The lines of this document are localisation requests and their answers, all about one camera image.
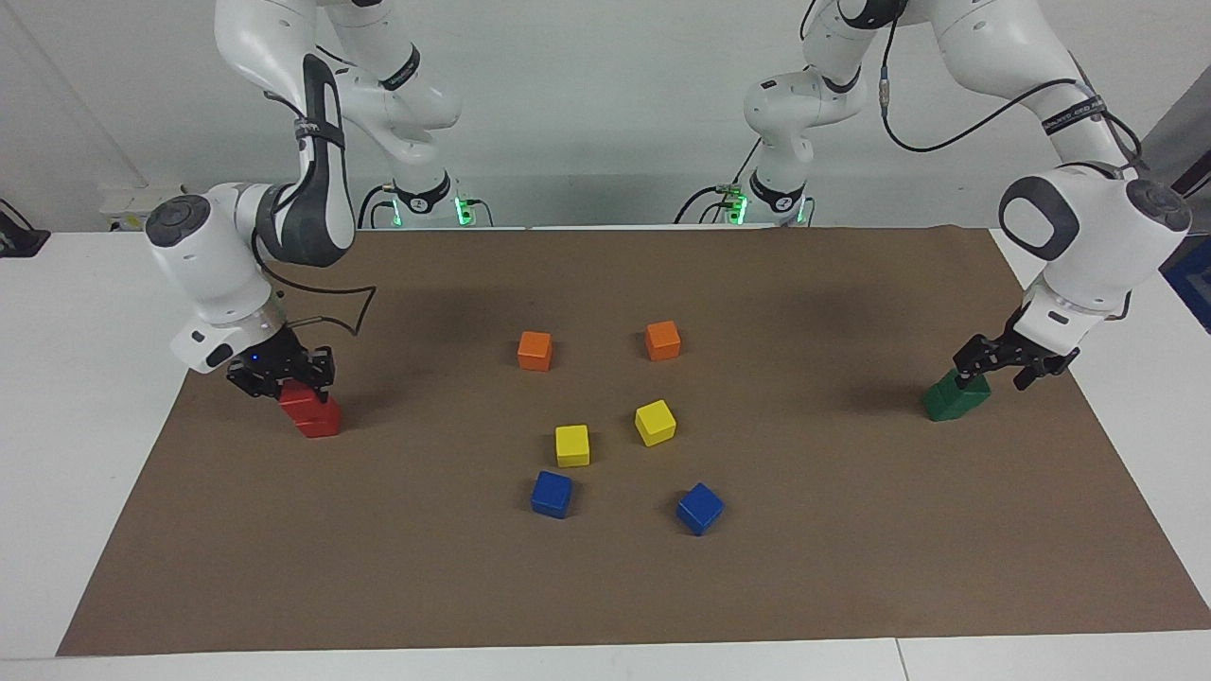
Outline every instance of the toy block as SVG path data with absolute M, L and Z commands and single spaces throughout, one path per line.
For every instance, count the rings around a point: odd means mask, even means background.
M 294 422 L 294 425 L 299 429 L 303 435 L 310 439 L 316 437 L 332 437 L 333 435 L 340 434 L 340 405 L 337 404 L 337 399 L 328 396 L 328 401 L 323 402 L 323 412 L 320 418 L 315 418 L 305 422 Z
M 323 418 L 325 405 L 315 390 L 298 380 L 285 380 L 277 405 L 294 423 Z
M 930 420 L 955 420 L 963 418 L 971 410 L 978 407 L 992 395 L 988 379 L 977 377 L 966 389 L 959 388 L 955 379 L 959 372 L 951 370 L 946 378 L 939 380 L 925 393 L 925 411 L 929 412 Z
M 530 508 L 534 513 L 563 520 L 568 517 L 572 505 L 572 479 L 553 473 L 541 471 L 534 481 L 530 493 Z
M 671 321 L 649 324 L 644 344 L 648 347 L 648 357 L 654 362 L 677 357 L 681 355 L 681 334 L 677 332 L 677 325 Z
M 550 333 L 527 331 L 517 344 L 517 364 L 527 371 L 551 371 L 555 343 Z
M 701 537 L 716 520 L 719 520 L 723 508 L 723 500 L 710 487 L 699 482 L 677 504 L 677 517 L 689 527 L 690 532 Z
M 635 411 L 635 428 L 648 447 L 672 440 L 677 434 L 677 419 L 664 400 Z
M 561 425 L 555 429 L 555 460 L 559 468 L 589 465 L 587 425 Z

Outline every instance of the black cable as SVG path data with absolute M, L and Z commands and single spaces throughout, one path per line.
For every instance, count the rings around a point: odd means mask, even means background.
M 677 212 L 677 217 L 673 218 L 673 224 L 681 224 L 681 219 L 685 217 L 685 211 L 689 211 L 689 207 L 693 206 L 695 201 L 712 191 L 716 191 L 714 187 L 704 187 L 702 189 L 695 191 L 694 195 L 685 201 L 685 205 L 682 206 L 682 210 Z
M 1140 142 L 1140 136 L 1136 135 L 1136 132 L 1133 130 L 1131 130 L 1131 126 L 1129 126 L 1127 124 L 1123 122 L 1123 119 L 1120 119 L 1119 116 L 1115 116 L 1114 114 L 1112 114 L 1109 111 L 1102 111 L 1102 116 L 1107 121 L 1109 121 L 1109 124 L 1117 125 L 1119 127 L 1119 130 L 1121 130 L 1123 132 L 1125 132 L 1126 136 L 1127 136 L 1127 138 L 1131 139 L 1131 147 L 1132 147 L 1131 155 L 1133 158 L 1131 159 L 1131 161 L 1127 165 L 1130 166 L 1130 165 L 1133 165 L 1133 164 L 1138 162 L 1140 159 L 1143 158 L 1143 142 Z
M 22 213 L 21 211 L 18 211 L 16 206 L 13 206 L 12 204 L 10 204 L 8 201 L 5 201 L 4 199 L 0 199 L 0 205 L 2 205 L 4 207 L 8 208 L 8 212 L 11 212 L 13 216 L 21 218 L 21 222 L 25 223 L 25 230 L 27 231 L 34 231 L 34 224 L 30 223 L 29 218 L 27 218 L 24 213 Z
M 1198 194 L 1199 191 L 1201 191 L 1203 188 L 1205 188 L 1207 185 L 1207 183 L 1211 183 L 1211 174 L 1209 174 L 1205 178 L 1203 178 L 1203 182 L 1198 183 L 1198 185 L 1194 187 L 1194 189 L 1190 189 L 1189 191 L 1187 191 L 1184 195 L 1182 195 L 1182 198 L 1183 199 L 1189 199 L 1190 196 L 1193 196 L 1193 195 Z
M 362 332 L 362 322 L 366 321 L 366 313 L 369 311 L 371 303 L 374 301 L 374 296 L 378 293 L 378 286 L 362 286 L 360 288 L 318 288 L 318 287 L 315 287 L 315 286 L 308 286 L 305 284 L 299 284 L 297 281 L 291 281 L 289 279 L 286 279 L 285 276 L 277 274 L 276 271 L 274 271 L 272 269 L 270 269 L 268 264 L 265 264 L 265 259 L 263 257 L 260 257 L 260 247 L 259 247 L 259 245 L 257 242 L 257 233 L 256 231 L 252 233 L 251 242 L 252 242 L 252 257 L 257 261 L 257 264 L 260 265 L 260 269 L 265 274 L 268 274 L 270 277 L 272 277 L 275 281 L 277 281 L 280 284 L 283 284 L 286 286 L 289 286 L 291 288 L 297 288 L 297 290 L 306 292 L 306 293 L 318 293 L 321 296 L 358 296 L 361 293 L 369 293 L 366 297 L 366 302 L 362 303 L 362 311 L 357 315 L 357 324 L 354 325 L 354 326 L 349 326 L 348 322 L 340 321 L 338 319 L 327 317 L 327 316 L 308 317 L 306 320 L 302 320 L 299 322 L 294 322 L 294 324 L 297 324 L 299 326 L 306 326 L 306 325 L 310 325 L 310 324 L 328 322 L 328 324 L 334 324 L 334 325 L 344 328 L 354 338 L 357 338 L 357 336 L 361 334 L 361 332 Z
M 718 210 L 714 212 L 714 218 L 711 221 L 711 224 L 714 224 L 714 223 L 719 222 L 719 212 L 722 212 L 723 208 L 727 208 L 727 207 L 728 207 L 727 201 L 719 201 L 718 204 L 711 204 L 710 206 L 706 207 L 705 211 L 702 211 L 702 217 L 698 218 L 698 224 L 704 224 L 706 222 L 706 213 L 711 212 L 712 208 L 718 208 Z
M 325 55 L 332 57 L 333 59 L 340 62 L 342 64 L 345 64 L 346 67 L 354 67 L 355 69 L 357 68 L 357 64 L 350 62 L 349 59 L 345 59 L 343 57 L 338 57 L 338 56 L 333 55 L 323 45 L 316 45 L 315 48 L 318 50 L 318 51 L 321 51 L 321 52 L 323 52 Z
M 391 208 L 394 211 L 395 210 L 395 202 L 394 201 L 379 201 L 378 204 L 374 204 L 374 207 L 371 208 L 371 229 L 378 229 L 378 227 L 374 224 L 374 214 L 378 212 L 379 208 Z
M 891 22 L 891 32 L 888 34 L 888 45 L 883 50 L 883 64 L 882 64 L 882 70 L 879 73 L 879 78 L 880 78 L 880 80 L 889 81 L 889 82 L 890 82 L 890 78 L 889 78 L 889 70 L 888 70 L 888 62 L 891 58 L 891 45 L 895 42 L 895 39 L 896 39 L 896 28 L 899 25 L 900 25 L 900 17 L 897 16 L 895 18 L 895 21 Z M 941 142 L 939 144 L 934 144 L 934 145 L 930 145 L 930 147 L 914 147 L 914 145 L 908 144 L 905 141 L 900 139 L 900 137 L 896 136 L 895 131 L 891 130 L 891 121 L 888 120 L 888 107 L 886 105 L 882 107 L 882 109 L 883 109 L 883 116 L 882 116 L 883 118 L 883 130 L 885 130 L 888 132 L 888 137 L 890 137 L 891 141 L 895 142 L 896 145 L 899 145 L 901 149 L 905 149 L 905 150 L 908 150 L 908 151 L 914 151 L 917 154 L 928 154 L 930 151 L 937 151 L 939 149 L 945 149 L 945 148 L 949 147 L 951 144 L 954 144 L 955 142 L 958 142 L 958 141 L 965 138 L 966 136 L 971 135 L 972 132 L 980 130 L 981 127 L 988 125 L 989 122 L 992 122 L 993 120 L 995 120 L 998 116 L 1000 116 L 1005 111 L 1012 109 L 1017 104 L 1021 104 L 1023 101 L 1028 99 L 1029 97 L 1032 97 L 1034 95 L 1038 95 L 1039 92 L 1041 92 L 1041 91 L 1044 91 L 1044 90 L 1046 90 L 1049 87 L 1055 87 L 1057 85 L 1077 85 L 1077 81 L 1074 79 L 1071 79 L 1071 78 L 1060 78 L 1060 79 L 1049 80 L 1046 82 L 1041 82 L 1039 85 L 1035 85 L 1034 87 L 1027 90 L 1022 95 L 1018 95 L 1017 97 L 1010 99 L 1009 103 L 1006 103 L 1005 105 L 1000 107 L 999 109 L 997 109 L 992 114 L 988 114 L 987 116 L 985 116 L 983 120 L 981 120 L 980 122 L 977 122 L 977 124 L 972 125 L 971 127 L 964 130 L 959 135 L 955 135 L 954 137 L 947 139 L 946 142 Z M 1107 115 L 1107 118 L 1109 118 L 1110 116 L 1109 111 L 1107 111 L 1106 115 Z M 1123 121 L 1118 121 L 1118 122 L 1124 128 L 1124 131 L 1127 130 L 1126 126 L 1123 125 Z M 1135 132 L 1130 132 L 1129 135 L 1132 137 L 1132 139 L 1137 139 L 1135 137 Z
M 366 224 L 366 211 L 369 210 L 371 201 L 374 199 L 374 196 L 378 196 L 380 191 L 386 191 L 386 189 L 383 189 L 381 184 L 379 184 L 374 189 L 371 189 L 366 194 L 366 198 L 362 199 L 362 207 L 361 210 L 357 211 L 357 229 L 362 229 L 362 227 Z
M 886 109 L 883 110 L 883 130 L 888 131 L 888 137 L 890 137 L 891 141 L 895 142 L 896 145 L 899 145 L 901 149 L 906 149 L 908 151 L 914 151 L 917 154 L 929 154 L 930 151 L 937 151 L 939 149 L 945 149 L 945 148 L 949 147 L 951 144 L 954 144 L 955 142 L 965 138 L 966 136 L 971 135 L 972 132 L 975 132 L 975 131 L 980 130 L 981 127 L 988 125 L 989 122 L 992 122 L 994 119 L 997 119 L 998 116 L 1000 116 L 1005 111 L 1012 109 L 1017 104 L 1021 104 L 1025 99 L 1027 99 L 1027 98 L 1029 98 L 1029 97 L 1032 97 L 1034 95 L 1038 95 L 1043 90 L 1046 90 L 1049 87 L 1055 87 L 1057 85 L 1075 85 L 1075 84 L 1077 84 L 1077 81 L 1073 80 L 1073 79 L 1071 79 L 1071 78 L 1062 78 L 1062 79 L 1049 80 L 1046 82 L 1035 85 L 1034 87 L 1027 90 L 1022 95 L 1018 95 L 1017 97 L 1010 99 L 1009 103 L 1006 103 L 1004 107 L 1001 107 L 1001 108 L 997 109 L 995 111 L 993 111 L 993 113 L 988 114 L 987 116 L 985 116 L 983 120 L 981 120 L 980 122 L 972 125 L 971 127 L 964 130 L 963 132 L 960 132 L 959 135 L 955 135 L 954 137 L 947 139 L 946 142 L 941 142 L 941 143 L 934 144 L 931 147 L 913 147 L 912 144 L 907 144 L 902 139 L 900 139 L 896 136 L 896 133 L 891 130 L 891 122 L 888 120 L 888 110 Z
M 808 213 L 808 229 L 811 229 L 811 221 L 816 219 L 816 200 L 811 196 L 807 196 L 803 200 L 811 201 L 811 212 Z
M 811 10 L 816 8 L 816 0 L 811 0 L 808 5 L 808 11 L 803 13 L 803 22 L 799 23 L 799 40 L 808 39 L 808 18 L 811 16 Z
M 745 168 L 747 168 L 748 164 L 753 160 L 753 155 L 757 154 L 757 148 L 758 147 L 761 147 L 761 136 L 759 135 L 757 136 L 757 142 L 753 142 L 753 148 L 750 149 L 748 150 L 748 155 L 745 156 L 745 162 L 740 164 L 740 170 L 736 171 L 736 176 L 731 178 L 731 184 L 739 184 L 740 183 L 740 176 L 745 174 Z M 723 212 L 723 208 L 719 208 L 719 210 L 714 211 L 714 217 L 711 218 L 711 223 L 719 222 L 719 213 L 721 212 Z
M 488 212 L 488 227 L 497 227 L 497 218 L 492 217 L 492 206 L 488 205 L 483 199 L 469 199 L 467 206 L 483 206 L 483 210 Z
M 1127 291 L 1126 297 L 1123 298 L 1123 311 L 1114 316 L 1106 317 L 1106 321 L 1123 321 L 1127 319 L 1127 315 L 1131 314 L 1131 293 L 1135 293 L 1135 291 Z

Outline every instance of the blue cube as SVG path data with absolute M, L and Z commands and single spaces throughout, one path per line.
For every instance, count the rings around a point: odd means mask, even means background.
M 685 494 L 677 504 L 677 517 L 699 537 L 710 530 L 716 520 L 719 520 L 722 513 L 723 500 L 701 482 L 695 485 L 689 494 Z
M 530 508 L 534 513 L 558 517 L 568 517 L 572 505 L 572 479 L 553 473 L 543 471 L 534 481 L 534 493 L 530 494 Z

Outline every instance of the table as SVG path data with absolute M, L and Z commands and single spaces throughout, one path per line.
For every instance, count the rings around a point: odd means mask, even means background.
M 993 233 L 1022 281 L 1039 263 Z M 593 648 L 50 659 L 184 378 L 188 304 L 139 234 L 57 234 L 0 262 L 0 677 L 1204 679 L 1211 631 Z M 1083 391 L 1204 597 L 1211 594 L 1211 338 L 1160 276 L 1095 330 Z

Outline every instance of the green block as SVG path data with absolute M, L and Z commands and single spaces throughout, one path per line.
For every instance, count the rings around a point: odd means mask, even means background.
M 988 379 L 980 376 L 966 390 L 960 390 L 954 383 L 959 372 L 951 370 L 946 378 L 939 380 L 925 393 L 925 411 L 929 412 L 930 420 L 954 420 L 963 418 L 971 410 L 978 407 L 992 395 Z

